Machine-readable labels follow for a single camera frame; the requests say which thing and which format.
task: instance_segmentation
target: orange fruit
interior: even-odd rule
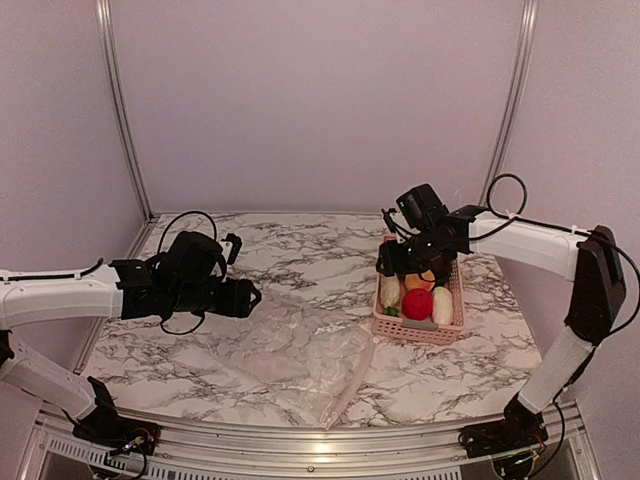
[[[414,290],[416,288],[423,288],[427,292],[433,290],[433,287],[436,286],[436,277],[431,272],[431,270],[427,270],[422,273],[422,278],[420,278],[420,274],[412,273],[411,275],[407,275],[404,278],[404,285],[407,287],[407,290]]]

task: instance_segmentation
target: white vegetable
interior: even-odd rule
[[[433,323],[438,325],[451,325],[453,322],[453,296],[444,287],[436,287],[431,292],[433,297]]]
[[[380,275],[380,303],[383,307],[395,307],[400,301],[400,281],[396,276]]]

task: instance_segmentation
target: plastic basket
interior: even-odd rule
[[[393,236],[385,236],[383,242],[395,239]],[[446,287],[453,297],[453,321],[451,325],[438,325],[430,318],[422,321],[409,320],[402,314],[400,317],[391,317],[383,314],[384,308],[380,304],[380,277],[377,277],[376,296],[373,306],[374,335],[383,337],[410,340],[413,342],[433,343],[435,345],[451,345],[455,342],[464,328],[464,304],[462,302],[462,275],[456,260],[451,265],[451,274]],[[402,295],[406,293],[404,283],[401,282]]]

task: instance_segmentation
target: red ball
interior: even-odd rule
[[[424,288],[409,290],[402,299],[402,313],[411,320],[424,320],[433,312],[433,298]]]

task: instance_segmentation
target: marble table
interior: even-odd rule
[[[140,257],[155,253],[173,218],[155,225]],[[261,289],[370,326],[374,264],[384,223],[376,215],[239,214],[215,216],[220,236],[244,245],[234,277]],[[187,217],[181,229],[211,234],[205,219]],[[335,426],[375,427],[461,419],[502,411],[540,363],[540,353],[493,257],[461,256],[466,325],[448,347],[382,339],[365,380]],[[312,419],[249,375],[225,367],[209,348],[219,318],[195,333],[168,336],[158,319],[111,320],[85,374],[104,381],[117,406],[174,417],[246,425],[307,426]],[[189,314],[168,328],[186,330]]]

